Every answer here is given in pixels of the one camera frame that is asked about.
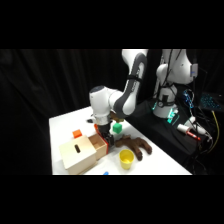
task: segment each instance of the green object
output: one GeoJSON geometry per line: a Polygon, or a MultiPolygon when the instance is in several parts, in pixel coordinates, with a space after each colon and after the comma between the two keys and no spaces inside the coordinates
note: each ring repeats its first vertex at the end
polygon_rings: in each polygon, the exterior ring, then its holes
{"type": "Polygon", "coordinates": [[[122,125],[119,124],[119,123],[116,123],[114,126],[113,126],[113,132],[117,133],[117,134],[120,134],[122,131],[122,125]]]}

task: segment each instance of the table surface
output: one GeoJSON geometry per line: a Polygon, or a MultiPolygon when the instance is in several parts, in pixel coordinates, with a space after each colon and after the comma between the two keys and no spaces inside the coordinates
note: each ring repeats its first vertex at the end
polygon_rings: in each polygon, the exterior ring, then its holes
{"type": "MultiPolygon", "coordinates": [[[[93,124],[86,122],[91,115],[92,108],[88,107],[49,119],[53,175],[68,175],[68,171],[63,165],[59,146],[74,139],[72,132],[80,129],[82,134],[88,137],[96,134],[93,124]]],[[[124,134],[131,135],[132,138],[140,137],[151,145],[152,155],[148,155],[144,149],[141,149],[143,160],[139,162],[135,157],[131,169],[124,170],[120,165],[119,153],[127,147],[116,148],[114,146],[110,148],[109,154],[101,158],[98,164],[87,171],[85,175],[103,175],[105,172],[109,172],[109,175],[191,175],[127,121],[123,122],[122,126],[123,130],[120,134],[111,131],[115,140],[120,139],[124,134]]]]}

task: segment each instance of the blue object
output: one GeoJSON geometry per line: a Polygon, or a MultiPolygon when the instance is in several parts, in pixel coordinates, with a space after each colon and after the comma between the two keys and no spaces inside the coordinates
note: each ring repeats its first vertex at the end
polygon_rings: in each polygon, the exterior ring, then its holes
{"type": "Polygon", "coordinates": [[[201,105],[204,108],[210,108],[211,110],[213,109],[218,109],[221,110],[222,108],[220,107],[219,104],[217,104],[214,99],[209,95],[209,94],[203,94],[201,97],[201,105]]]}
{"type": "Polygon", "coordinates": [[[184,97],[185,97],[185,101],[186,101],[186,103],[188,103],[189,107],[190,107],[191,109],[194,108],[194,105],[193,105],[193,103],[192,103],[192,101],[191,101],[191,98],[190,98],[190,96],[188,95],[188,93],[187,93],[186,91],[184,91],[183,95],[184,95],[184,97]]]}

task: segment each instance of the yellow bowl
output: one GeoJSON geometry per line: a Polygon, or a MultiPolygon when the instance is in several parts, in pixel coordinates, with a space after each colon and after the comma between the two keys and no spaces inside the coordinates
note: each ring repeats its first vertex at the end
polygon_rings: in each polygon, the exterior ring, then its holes
{"type": "Polygon", "coordinates": [[[121,166],[125,170],[129,170],[134,161],[135,155],[131,150],[125,149],[120,152],[121,166]]]}

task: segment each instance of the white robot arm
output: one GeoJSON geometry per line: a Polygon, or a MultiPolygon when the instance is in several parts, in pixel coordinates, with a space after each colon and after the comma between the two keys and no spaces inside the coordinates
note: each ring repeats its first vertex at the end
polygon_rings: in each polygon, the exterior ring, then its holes
{"type": "Polygon", "coordinates": [[[114,145],[110,134],[110,111],[114,110],[119,118],[130,116],[136,107],[141,82],[147,67],[148,49],[123,49],[122,57],[129,67],[129,76],[124,92],[98,86],[90,91],[90,104],[93,116],[102,137],[114,145]]]}
{"type": "Polygon", "coordinates": [[[163,57],[165,64],[157,70],[161,90],[153,113],[160,118],[169,118],[177,94],[173,84],[187,85],[193,82],[193,76],[197,77],[197,66],[192,66],[188,60],[186,49],[163,49],[163,57]]]}

